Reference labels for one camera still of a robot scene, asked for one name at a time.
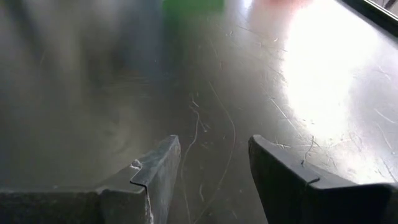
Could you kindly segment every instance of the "gray floor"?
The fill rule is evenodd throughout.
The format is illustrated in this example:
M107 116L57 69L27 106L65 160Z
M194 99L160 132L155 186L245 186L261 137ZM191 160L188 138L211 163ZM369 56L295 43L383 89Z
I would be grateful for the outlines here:
M0 4L0 184L91 185L178 134L169 223L266 223L261 134L359 184L398 178L398 44L343 3Z

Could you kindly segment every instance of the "scratched metal floor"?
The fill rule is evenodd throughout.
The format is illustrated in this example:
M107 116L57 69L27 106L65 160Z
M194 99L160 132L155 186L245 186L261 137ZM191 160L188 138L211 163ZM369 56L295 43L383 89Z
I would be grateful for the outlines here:
M169 223L266 223L261 134L398 178L398 44L328 1L0 2L0 184L90 185L178 134Z

